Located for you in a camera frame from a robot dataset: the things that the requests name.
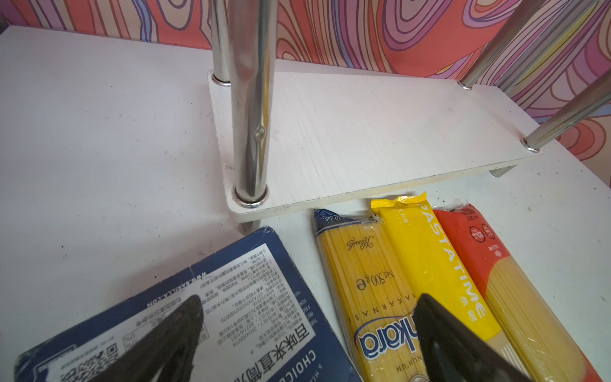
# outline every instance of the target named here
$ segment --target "white tabletop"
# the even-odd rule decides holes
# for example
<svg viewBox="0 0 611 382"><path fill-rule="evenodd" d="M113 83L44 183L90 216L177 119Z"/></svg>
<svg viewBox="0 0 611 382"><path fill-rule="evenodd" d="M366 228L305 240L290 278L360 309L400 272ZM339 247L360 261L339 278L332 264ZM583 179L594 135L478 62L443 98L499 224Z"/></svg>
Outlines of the white tabletop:
<svg viewBox="0 0 611 382"><path fill-rule="evenodd" d="M222 195L209 51L11 26L0 52L5 381L20 353L241 235ZM83 70L92 56L133 71L139 87ZM351 72L287 61L276 70ZM560 144L542 152L502 178L486 173L407 192L477 206L611 380L611 190ZM328 208L368 210L366 200ZM311 211L263 224L276 230L339 334Z"/></svg>

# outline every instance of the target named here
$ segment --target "blue packaging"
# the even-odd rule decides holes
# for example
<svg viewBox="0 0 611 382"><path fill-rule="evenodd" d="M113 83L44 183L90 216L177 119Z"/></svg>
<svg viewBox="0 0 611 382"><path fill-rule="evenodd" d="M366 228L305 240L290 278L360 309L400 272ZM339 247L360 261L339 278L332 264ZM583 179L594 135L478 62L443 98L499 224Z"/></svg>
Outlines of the blue packaging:
<svg viewBox="0 0 611 382"><path fill-rule="evenodd" d="M269 227L23 353L15 381L85 382L193 294L204 322L191 381L361 381Z"/></svg>

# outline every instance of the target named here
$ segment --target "stainless steel pipe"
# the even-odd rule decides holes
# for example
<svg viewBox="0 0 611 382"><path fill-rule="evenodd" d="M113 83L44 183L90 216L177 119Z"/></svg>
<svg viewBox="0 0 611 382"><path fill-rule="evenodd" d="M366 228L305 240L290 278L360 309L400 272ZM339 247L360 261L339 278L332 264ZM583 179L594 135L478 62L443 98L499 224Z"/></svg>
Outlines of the stainless steel pipe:
<svg viewBox="0 0 611 382"><path fill-rule="evenodd" d="M611 69L524 138L524 144L527 148L539 150L610 100Z"/></svg>
<svg viewBox="0 0 611 382"><path fill-rule="evenodd" d="M227 8L225 0L210 0L212 30L212 80L222 86L229 86L229 32L227 30Z"/></svg>
<svg viewBox="0 0 611 382"><path fill-rule="evenodd" d="M575 23L581 15L587 11L595 0L569 1L564 8L545 28L536 40L516 59L511 67L494 84L503 93L509 92L524 73L535 65L536 60L541 57L549 47L555 43Z"/></svg>
<svg viewBox="0 0 611 382"><path fill-rule="evenodd" d="M509 17L509 20L499 30L499 33L486 45L484 51L477 57L477 60L471 65L467 73L458 80L460 86L471 90L471 87L492 65L494 60L498 58L522 27L526 25L526 22L541 8L543 3L545 3L545 0L522 0L517 9Z"/></svg>
<svg viewBox="0 0 611 382"><path fill-rule="evenodd" d="M230 0L234 197L255 208L269 194L265 183L269 119L276 60L278 0Z"/></svg>

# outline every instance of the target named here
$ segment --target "wavy pattern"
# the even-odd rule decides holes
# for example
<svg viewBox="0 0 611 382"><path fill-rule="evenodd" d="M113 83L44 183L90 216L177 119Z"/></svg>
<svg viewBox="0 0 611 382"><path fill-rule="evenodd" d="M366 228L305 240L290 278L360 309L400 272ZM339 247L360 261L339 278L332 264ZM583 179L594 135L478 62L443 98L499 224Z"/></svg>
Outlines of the wavy pattern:
<svg viewBox="0 0 611 382"><path fill-rule="evenodd" d="M605 146L607 132L601 123L584 119L558 137L558 141L580 161L592 158Z"/></svg>
<svg viewBox="0 0 611 382"><path fill-rule="evenodd" d="M458 78L520 0L279 0L279 58L431 78ZM570 1L547 0L480 79L494 84ZM12 24L210 48L208 0L0 0ZM582 17L509 96L545 121L611 68L611 0ZM611 178L611 105L559 141Z"/></svg>
<svg viewBox="0 0 611 382"><path fill-rule="evenodd" d="M450 6L452 0L388 0L384 3L384 42L395 51L416 45Z"/></svg>
<svg viewBox="0 0 611 382"><path fill-rule="evenodd" d="M520 0L469 0L463 11L463 22L471 28L485 28L507 19Z"/></svg>

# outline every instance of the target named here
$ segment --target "shelf board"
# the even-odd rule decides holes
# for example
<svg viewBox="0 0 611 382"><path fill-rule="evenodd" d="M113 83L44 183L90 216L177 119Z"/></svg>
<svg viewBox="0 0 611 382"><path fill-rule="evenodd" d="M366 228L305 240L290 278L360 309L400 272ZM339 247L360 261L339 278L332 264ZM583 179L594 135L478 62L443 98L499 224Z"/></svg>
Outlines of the shelf board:
<svg viewBox="0 0 611 382"><path fill-rule="evenodd" d="M274 74L269 199L232 196L231 90L208 73L225 199L247 222L512 166L536 156L518 126L537 123L500 89L404 76Z"/></svg>

